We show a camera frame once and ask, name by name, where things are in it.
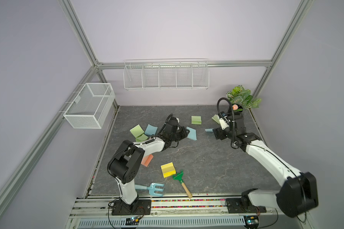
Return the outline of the torn green memo page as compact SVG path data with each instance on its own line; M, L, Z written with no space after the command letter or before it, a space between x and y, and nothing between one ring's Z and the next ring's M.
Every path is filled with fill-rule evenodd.
M220 124L220 118L217 114L215 114L213 117L212 117L212 120L214 120L217 124Z

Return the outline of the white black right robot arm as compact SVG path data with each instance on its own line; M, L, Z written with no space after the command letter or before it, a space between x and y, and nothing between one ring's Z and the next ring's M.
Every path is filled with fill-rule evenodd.
M240 148L256 159L276 179L279 191L256 188L242 192L240 207L269 207L281 210L290 218L318 207L317 181L310 172L303 173L275 154L262 140L248 133L242 113L219 112L220 127L213 130L216 139L231 141L231 147Z

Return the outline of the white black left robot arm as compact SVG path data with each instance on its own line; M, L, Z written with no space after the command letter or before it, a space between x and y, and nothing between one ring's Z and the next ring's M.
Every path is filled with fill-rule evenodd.
M162 152L187 138L190 131L180 125L179 119L170 114L161 130L140 142L125 140L116 150L107 165L108 173L116 180L120 191L120 202L133 207L139 200L135 189L135 177L142 160L153 153Z

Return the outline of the light blue memo pad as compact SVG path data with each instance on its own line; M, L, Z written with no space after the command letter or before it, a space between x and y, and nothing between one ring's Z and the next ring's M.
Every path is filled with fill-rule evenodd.
M148 126L147 126L147 128L146 128L144 134L147 135L147 136L156 135L157 130L158 130L157 127L148 124Z

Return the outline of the light green memo pad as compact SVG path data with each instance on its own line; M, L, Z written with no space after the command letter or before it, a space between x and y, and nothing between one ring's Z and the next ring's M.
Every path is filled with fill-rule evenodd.
M144 130L140 125L136 125L130 130L131 134L135 137L138 138L144 134Z

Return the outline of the yellow memo pad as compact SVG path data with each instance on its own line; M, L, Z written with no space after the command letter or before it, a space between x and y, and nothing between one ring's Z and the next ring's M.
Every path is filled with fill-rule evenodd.
M176 169L173 162L161 165L161 171L164 178L173 176L176 174Z

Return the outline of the pink memo pad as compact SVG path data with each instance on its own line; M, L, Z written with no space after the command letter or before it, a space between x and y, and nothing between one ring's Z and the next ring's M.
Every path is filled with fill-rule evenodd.
M148 167L150 162L152 161L153 159L153 154L150 154L148 156L145 156L142 161L141 161L141 164L145 167Z

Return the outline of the black glossy vase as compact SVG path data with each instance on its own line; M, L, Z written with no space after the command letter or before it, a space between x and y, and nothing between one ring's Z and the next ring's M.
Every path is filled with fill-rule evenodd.
M232 105L232 114L234 117L242 116L243 107L241 105L233 104Z

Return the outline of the green artificial plant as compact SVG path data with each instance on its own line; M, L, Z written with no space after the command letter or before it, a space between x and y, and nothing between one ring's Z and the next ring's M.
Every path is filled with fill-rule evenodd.
M258 108L262 101L261 98L254 98L253 95L251 95L251 90L246 89L242 85L236 86L231 91L228 91L226 97L232 105L241 105L243 110Z

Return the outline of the light blue garden fork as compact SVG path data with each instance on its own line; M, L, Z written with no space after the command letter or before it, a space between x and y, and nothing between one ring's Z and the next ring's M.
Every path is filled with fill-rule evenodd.
M153 197L162 197L162 192L164 191L164 184L151 183L149 186L135 184L135 189L147 190L149 194Z

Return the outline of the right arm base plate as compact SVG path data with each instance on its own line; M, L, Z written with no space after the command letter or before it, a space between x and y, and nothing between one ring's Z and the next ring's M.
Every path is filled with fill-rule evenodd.
M257 214L266 213L267 209L263 206L254 206L251 202L245 198L227 198L225 200L225 206L230 214L233 213L246 213L246 214Z

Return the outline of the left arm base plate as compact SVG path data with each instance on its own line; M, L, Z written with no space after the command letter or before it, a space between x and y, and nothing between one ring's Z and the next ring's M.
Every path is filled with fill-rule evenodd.
M110 212L113 216L150 215L151 209L152 201L150 199L136 199L130 205L116 199L110 207Z

